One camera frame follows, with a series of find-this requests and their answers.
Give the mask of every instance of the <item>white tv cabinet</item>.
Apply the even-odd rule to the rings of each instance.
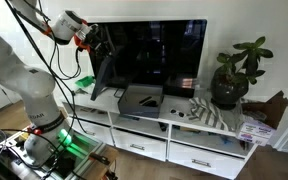
[[[235,132],[219,130],[199,121],[189,121],[187,118],[170,114],[172,108],[189,113],[191,105],[187,98],[165,96],[158,119],[147,117],[137,117],[139,120],[130,119],[119,114],[117,106],[119,99],[114,97],[115,91],[116,89],[104,91],[96,101],[91,101],[91,96],[88,94],[75,96],[76,113],[83,128],[88,134],[109,145],[228,179],[237,177],[257,147],[255,144],[250,144],[247,150],[243,150],[239,140],[235,139]],[[206,99],[210,98],[210,94],[205,91],[198,91],[195,94]],[[68,104],[64,103],[63,98],[61,100],[68,115],[72,116]],[[223,114],[225,122],[231,127],[239,123],[233,112],[223,111]],[[167,131],[162,132],[157,122],[168,124]],[[197,129],[201,132],[181,131],[174,128],[175,126]],[[82,132],[76,121],[74,128]],[[230,142],[224,143],[219,135],[229,136]]]

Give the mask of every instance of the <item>plant pot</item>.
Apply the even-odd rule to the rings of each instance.
[[[217,69],[211,82],[212,103],[222,110],[231,110],[236,102],[248,92],[248,82],[232,83],[226,74]]]

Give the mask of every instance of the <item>white wall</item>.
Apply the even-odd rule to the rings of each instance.
[[[288,1],[286,0],[196,0],[196,1],[94,1],[42,0],[44,11],[53,20],[64,9],[71,9],[89,22],[120,20],[162,20],[206,18],[207,36],[199,70],[202,86],[208,86],[219,64],[219,52],[232,51],[232,44],[267,37],[266,48],[273,59],[263,60],[265,76],[252,86],[247,97],[267,100],[279,90],[288,96]],[[47,59],[53,42],[31,28],[33,37]],[[0,0],[0,34],[14,47],[24,62],[44,67],[24,37],[3,0]],[[65,70],[73,71],[75,47],[61,48]],[[83,75],[91,73],[86,54],[81,57]]]

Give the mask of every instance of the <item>drawer handle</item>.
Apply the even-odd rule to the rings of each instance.
[[[207,167],[211,167],[210,163],[199,161],[199,160],[196,160],[196,159],[192,159],[192,163],[203,165],[203,166],[207,166]]]
[[[95,136],[95,133],[93,133],[93,132],[87,132],[87,134],[89,134],[89,135],[91,135],[91,136]]]
[[[142,150],[142,151],[145,150],[145,147],[143,147],[143,146],[139,146],[139,145],[136,145],[136,144],[131,144],[130,147],[132,147],[132,148],[136,148],[136,149],[139,149],[139,150]]]

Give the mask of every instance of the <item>black tv screen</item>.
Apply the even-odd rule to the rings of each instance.
[[[164,85],[168,79],[195,78],[206,20],[96,23],[111,49],[119,49],[108,87],[129,83]],[[104,57],[96,57],[95,75]]]

